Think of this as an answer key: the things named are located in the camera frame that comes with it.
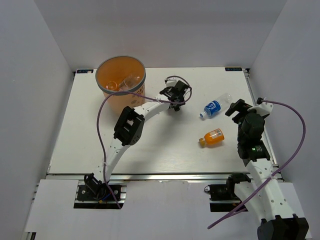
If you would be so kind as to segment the clear bottle with blue label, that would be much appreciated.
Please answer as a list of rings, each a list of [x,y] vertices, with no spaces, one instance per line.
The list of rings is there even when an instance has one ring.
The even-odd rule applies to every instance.
[[[223,112],[230,107],[232,96],[229,93],[224,93],[215,100],[208,103],[202,112],[199,113],[201,119],[213,118],[216,114]]]

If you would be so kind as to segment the orange juice bottle with barcode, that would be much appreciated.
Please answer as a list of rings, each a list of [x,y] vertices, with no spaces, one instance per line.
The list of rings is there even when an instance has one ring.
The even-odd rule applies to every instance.
[[[199,145],[204,148],[206,146],[212,146],[222,142],[225,136],[220,128],[212,130],[204,135],[204,137],[198,140]]]

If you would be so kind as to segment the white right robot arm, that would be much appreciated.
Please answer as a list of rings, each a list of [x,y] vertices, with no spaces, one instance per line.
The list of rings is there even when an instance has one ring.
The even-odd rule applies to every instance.
[[[243,99],[232,103],[226,111],[238,125],[237,152],[250,177],[237,173],[226,181],[226,195],[240,199],[245,208],[255,214],[260,240],[304,240],[309,231],[305,217],[299,217],[286,200],[273,169],[271,156],[262,141],[265,119],[273,105],[259,98],[257,106]]]

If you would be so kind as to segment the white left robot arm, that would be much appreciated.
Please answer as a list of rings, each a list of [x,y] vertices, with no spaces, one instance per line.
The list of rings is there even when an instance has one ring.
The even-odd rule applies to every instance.
[[[100,200],[112,192],[108,185],[112,172],[125,151],[140,140],[144,123],[168,109],[177,112],[190,100],[190,98],[185,99],[185,95],[186,93],[191,95],[192,88],[184,78],[173,75],[167,77],[164,82],[166,87],[156,97],[143,96],[143,99],[148,100],[146,103],[137,107],[126,106],[122,110],[114,127],[112,141],[107,148],[104,146],[100,133],[100,115],[104,104],[114,94],[107,96],[102,102],[96,119],[96,130],[102,147],[103,159],[96,171],[84,176],[84,184],[94,199]]]

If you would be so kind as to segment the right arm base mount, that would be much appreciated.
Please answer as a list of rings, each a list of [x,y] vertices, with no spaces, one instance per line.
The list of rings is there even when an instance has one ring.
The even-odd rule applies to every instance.
[[[235,185],[241,182],[251,182],[247,174],[235,173],[228,176],[224,184],[209,184],[203,191],[210,196],[210,211],[212,213],[230,212],[241,200],[235,194]]]

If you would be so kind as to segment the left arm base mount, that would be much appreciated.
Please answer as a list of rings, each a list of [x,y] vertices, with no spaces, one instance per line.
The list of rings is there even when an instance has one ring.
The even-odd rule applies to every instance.
[[[107,186],[94,174],[86,174],[77,187],[74,209],[120,210],[125,202],[124,185]]]

